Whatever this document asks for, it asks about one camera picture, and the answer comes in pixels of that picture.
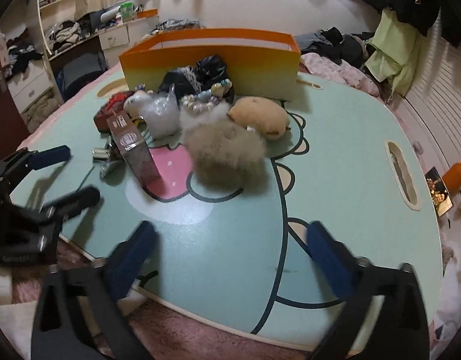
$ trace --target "dark red door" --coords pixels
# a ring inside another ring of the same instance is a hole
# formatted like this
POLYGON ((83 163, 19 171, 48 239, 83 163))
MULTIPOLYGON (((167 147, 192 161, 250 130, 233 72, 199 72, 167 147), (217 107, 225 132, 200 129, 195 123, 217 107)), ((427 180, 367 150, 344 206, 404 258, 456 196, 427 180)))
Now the dark red door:
POLYGON ((29 136, 7 86, 0 85, 0 160, 11 154, 29 136))

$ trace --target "light green garment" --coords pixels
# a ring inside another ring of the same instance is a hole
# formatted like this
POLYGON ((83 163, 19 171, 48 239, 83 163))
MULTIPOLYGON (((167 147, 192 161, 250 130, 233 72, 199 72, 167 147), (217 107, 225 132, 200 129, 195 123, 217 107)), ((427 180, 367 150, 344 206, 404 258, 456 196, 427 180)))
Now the light green garment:
POLYGON ((389 79, 392 91, 405 95, 414 78, 422 35, 410 24, 398 21, 396 13, 386 8, 368 43, 376 48, 366 61, 372 75, 380 83, 389 79))

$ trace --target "orange bottle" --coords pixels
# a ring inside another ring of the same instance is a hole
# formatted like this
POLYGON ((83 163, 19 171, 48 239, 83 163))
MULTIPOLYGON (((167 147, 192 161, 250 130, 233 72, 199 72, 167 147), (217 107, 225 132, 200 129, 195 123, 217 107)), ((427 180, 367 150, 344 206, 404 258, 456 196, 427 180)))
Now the orange bottle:
POLYGON ((461 162, 453 164, 442 177, 442 181, 446 185, 451 196, 459 192, 459 187, 461 185, 461 162))

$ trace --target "table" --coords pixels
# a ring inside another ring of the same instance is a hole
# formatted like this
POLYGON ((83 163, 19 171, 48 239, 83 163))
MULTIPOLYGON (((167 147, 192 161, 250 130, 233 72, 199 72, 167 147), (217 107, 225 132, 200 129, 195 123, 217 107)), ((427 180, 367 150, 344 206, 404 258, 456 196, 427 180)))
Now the table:
MULTIPOLYGON (((75 190, 91 169, 92 148, 105 136, 92 116, 97 92, 118 70, 41 131, 31 149, 66 144, 73 158, 32 172, 13 192, 39 206, 75 190)), ((392 113, 375 98, 299 73, 291 130, 268 144, 267 182, 257 190, 212 191, 200 185, 179 136, 153 144, 164 189, 144 192, 125 167, 109 179, 90 173, 103 202, 65 224, 63 235, 88 254, 111 253, 141 220, 151 220, 158 246, 141 271, 141 290, 200 321, 298 349, 316 346, 338 315, 334 297, 303 247, 305 222, 320 220, 356 256, 374 264, 414 265, 430 322, 439 300, 442 260, 438 224, 417 158, 392 113), (414 181, 418 210, 404 201, 386 142, 400 147, 414 181)), ((354 344, 361 350, 380 307, 354 344)))

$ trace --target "brown transparent box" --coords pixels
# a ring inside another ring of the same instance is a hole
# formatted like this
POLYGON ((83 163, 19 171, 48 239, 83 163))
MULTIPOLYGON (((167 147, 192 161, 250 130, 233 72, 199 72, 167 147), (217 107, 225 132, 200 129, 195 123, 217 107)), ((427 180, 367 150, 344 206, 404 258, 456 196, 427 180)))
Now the brown transparent box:
POLYGON ((146 141, 125 111, 107 119, 107 125, 121 156, 141 185, 160 177, 146 141))

